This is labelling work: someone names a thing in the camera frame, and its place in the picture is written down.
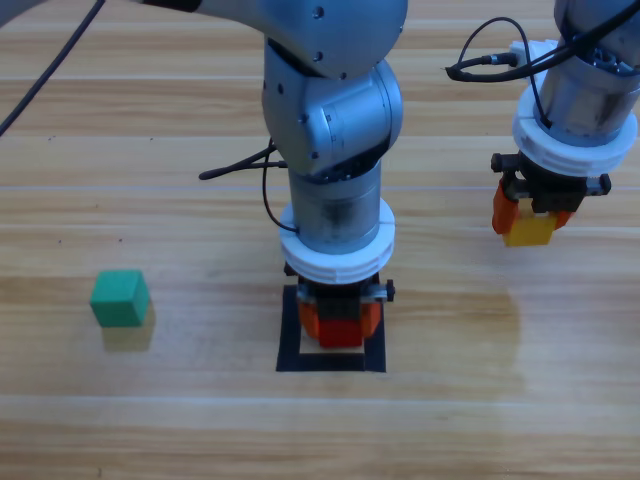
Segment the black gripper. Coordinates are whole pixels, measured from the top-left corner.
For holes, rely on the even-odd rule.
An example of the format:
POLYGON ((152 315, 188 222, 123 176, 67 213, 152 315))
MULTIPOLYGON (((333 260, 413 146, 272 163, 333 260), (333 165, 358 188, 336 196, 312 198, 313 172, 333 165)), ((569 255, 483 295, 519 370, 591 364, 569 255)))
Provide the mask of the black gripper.
POLYGON ((494 153, 491 168, 502 178, 493 197, 492 227, 508 234, 519 217, 519 201, 530 199, 534 213, 549 213, 553 231, 564 227, 585 197, 604 196, 611 191, 608 174, 569 176, 547 170, 523 152, 494 153))
POLYGON ((355 283, 329 285, 312 281, 284 265, 287 277, 296 276, 298 317, 306 334, 319 342, 319 319, 359 318, 360 342, 371 338, 381 321, 381 304, 393 302, 395 285, 391 279, 382 283, 378 273, 355 283))

